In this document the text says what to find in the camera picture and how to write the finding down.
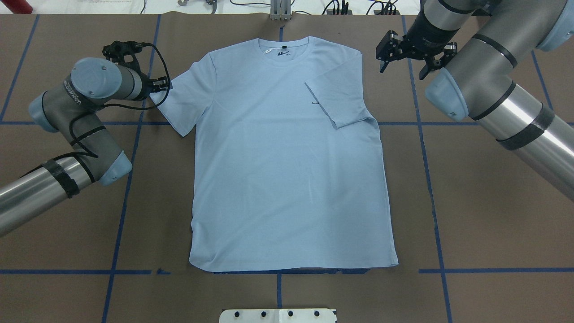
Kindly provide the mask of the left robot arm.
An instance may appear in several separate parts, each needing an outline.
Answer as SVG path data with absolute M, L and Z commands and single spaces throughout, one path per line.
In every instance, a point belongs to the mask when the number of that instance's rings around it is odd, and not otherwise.
M 1 189 L 1 235 L 93 183 L 108 186 L 131 172 L 130 159 L 96 113 L 111 100 L 143 101 L 170 87 L 169 75 L 150 79 L 136 61 L 114 63 L 92 57 L 77 61 L 61 84 L 29 105 L 35 124 L 62 134 L 72 151 L 45 160 Z

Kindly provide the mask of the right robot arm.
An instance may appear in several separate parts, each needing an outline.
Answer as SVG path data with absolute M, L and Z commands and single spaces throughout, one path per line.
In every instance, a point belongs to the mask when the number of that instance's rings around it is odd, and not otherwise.
M 421 80 L 437 72 L 425 89 L 434 107 L 473 119 L 571 200 L 573 128 L 509 74 L 533 49 L 554 50 L 572 33 L 571 0 L 424 0 L 406 34 L 387 31 L 375 57 L 381 72 L 424 61 Z

